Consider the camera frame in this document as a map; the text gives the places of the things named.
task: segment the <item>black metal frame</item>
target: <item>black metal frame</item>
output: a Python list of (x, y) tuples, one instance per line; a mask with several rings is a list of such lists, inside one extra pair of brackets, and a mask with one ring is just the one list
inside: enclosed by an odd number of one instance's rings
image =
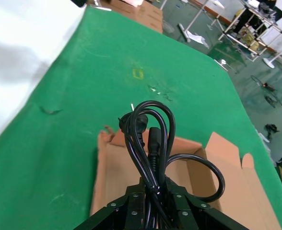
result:
[[(206, 202), (189, 194), (170, 178), (165, 180), (165, 208), (173, 220), (173, 229), (247, 230)], [(136, 230), (144, 229), (145, 185), (142, 178), (129, 186), (126, 194), (103, 207), (74, 230)]]

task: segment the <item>cable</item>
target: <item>cable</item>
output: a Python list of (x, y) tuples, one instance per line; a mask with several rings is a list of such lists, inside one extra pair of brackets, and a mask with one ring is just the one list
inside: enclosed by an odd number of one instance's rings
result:
[[(157, 107), (161, 109), (168, 117), (169, 132), (167, 130), (163, 117), (154, 109), (148, 107)], [(142, 140), (142, 132), (147, 126), (146, 115), (153, 116), (159, 123), (159, 128), (153, 129), (153, 138), (149, 140), (149, 146), (152, 147), (154, 155), (147, 156), (144, 150)], [(145, 213), (143, 216), (144, 227), (156, 228), (159, 227), (172, 228), (173, 223), (167, 215), (167, 211), (163, 204), (164, 187), (165, 187), (165, 169), (171, 162), (179, 159), (190, 159), (201, 162), (209, 167), (218, 177), (219, 188), (217, 192), (209, 197), (198, 197), (205, 202), (211, 202), (221, 197), (225, 188), (225, 181), (221, 172), (208, 160), (189, 154), (177, 154), (170, 157), (170, 152), (175, 138), (175, 119), (171, 110), (161, 102), (145, 101), (139, 104), (135, 110), (124, 115), (119, 119), (119, 126), (124, 133), (125, 143), (132, 161), (136, 165), (144, 183), (145, 183)]]
[(205, 158), (199, 157), (197, 155), (191, 155), (191, 154), (175, 154), (173, 156), (171, 156), (168, 160), (168, 165), (170, 163), (172, 163), (173, 161), (176, 160), (180, 160), (180, 159), (187, 159), (187, 160), (193, 160), (193, 161), (197, 161), (200, 162), (202, 164), (204, 164), (205, 166), (207, 166), (210, 170), (213, 171), (213, 173), (217, 176), (218, 181), (219, 181), (219, 187), (218, 190), (215, 194), (208, 196), (208, 197), (199, 197), (196, 196), (197, 199), (202, 200), (204, 202), (210, 203), (213, 202), (217, 199), (219, 199), (225, 190), (225, 180), (224, 177), (221, 173), (221, 171), (210, 161), (206, 160)]
[[(263, 89), (265, 89), (264, 84), (263, 84), (257, 77), (255, 77), (254, 75), (251, 75), (251, 79), (252, 79), (253, 81), (255, 81), (260, 87), (262, 87)], [(270, 90), (266, 90), (266, 92), (267, 92), (268, 94), (270, 94), (270, 95), (275, 99), (275, 101), (278, 102), (278, 103), (282, 106), (282, 102), (281, 102), (280, 99), (275, 95), (275, 93), (271, 92)]]

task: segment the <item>floor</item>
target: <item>floor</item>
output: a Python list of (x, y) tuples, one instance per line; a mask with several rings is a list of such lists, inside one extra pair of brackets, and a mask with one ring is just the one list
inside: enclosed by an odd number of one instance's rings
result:
[[(155, 2), (154, 5), (159, 7), (161, 2)], [(197, 18), (189, 31), (203, 36), (209, 48), (194, 41), (187, 43), (177, 25), (182, 23), (186, 28), (198, 10), (196, 6), (190, 3), (183, 3), (180, 0), (168, 0), (163, 9), (164, 34), (219, 62), (222, 59), (226, 61), (229, 77), (255, 129), (266, 136), (267, 131), (264, 128), (266, 124), (275, 124), (278, 128), (279, 132), (273, 134), (271, 143), (267, 144), (270, 148), (272, 161), (278, 161), (282, 157), (282, 65), (275, 61), (274, 65), (276, 68), (270, 69), (264, 64), (262, 58), (273, 57), (273, 54), (269, 51), (265, 52), (255, 62), (251, 62), (243, 54), (249, 53), (234, 46), (228, 39), (224, 38), (222, 42), (218, 42), (221, 31), (217, 26), (209, 28), (208, 25), (212, 23), (213, 19), (205, 13), (202, 13)], [(260, 87), (255, 78), (251, 77), (252, 75), (257, 77), (262, 83), (267, 82), (277, 89), (277, 96), (281, 103), (276, 103), (275, 108), (272, 107), (265, 100), (267, 92)]]

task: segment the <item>black power cable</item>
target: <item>black power cable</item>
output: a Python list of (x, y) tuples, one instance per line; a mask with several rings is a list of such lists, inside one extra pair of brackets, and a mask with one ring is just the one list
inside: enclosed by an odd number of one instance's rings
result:
[[(162, 116), (148, 107), (157, 107), (165, 112), (169, 120), (169, 133)], [(144, 117), (146, 114), (153, 116), (160, 126), (160, 130), (158, 128), (151, 130), (148, 156), (143, 148), (142, 140), (142, 132), (145, 131), (147, 126), (147, 118)], [(160, 228), (174, 227), (164, 208), (165, 169), (173, 161), (189, 159), (206, 165), (217, 176), (219, 188), (215, 194), (209, 197), (198, 198), (204, 202), (212, 202), (221, 197), (224, 192), (225, 181), (219, 169), (211, 162), (190, 154), (176, 154), (169, 157), (175, 138), (175, 119), (171, 110), (164, 104), (157, 101), (145, 101), (139, 104), (133, 112), (119, 119), (119, 126), (124, 133), (128, 152), (146, 186), (146, 207), (143, 217), (145, 229), (155, 229), (157, 223)]]

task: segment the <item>cardboard box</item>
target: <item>cardboard box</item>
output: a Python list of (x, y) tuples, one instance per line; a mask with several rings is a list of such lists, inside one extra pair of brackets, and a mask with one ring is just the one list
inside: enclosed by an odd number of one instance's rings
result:
[(139, 10), (138, 7), (134, 7), (120, 0), (110, 0), (109, 4), (125, 12), (136, 13)]
[(125, 17), (128, 17), (142, 25), (145, 25), (162, 34), (163, 13), (157, 7), (143, 1), (141, 6), (133, 7), (120, 0), (110, 2), (101, 1), (103, 7), (110, 8)]
[[(124, 195), (127, 186), (139, 183), (140, 174), (125, 147), (123, 133), (118, 131), (111, 140), (109, 138), (104, 131), (98, 137), (98, 168), (91, 214)], [(176, 137), (171, 155), (177, 153), (205, 157), (222, 172), (225, 192), (219, 200), (210, 203), (212, 207), (251, 230), (281, 229), (250, 154), (244, 156), (241, 164), (238, 147), (216, 133), (211, 135), (206, 149), (197, 142)], [(167, 167), (166, 175), (196, 196), (210, 196), (218, 188), (215, 175), (195, 161), (175, 161)]]

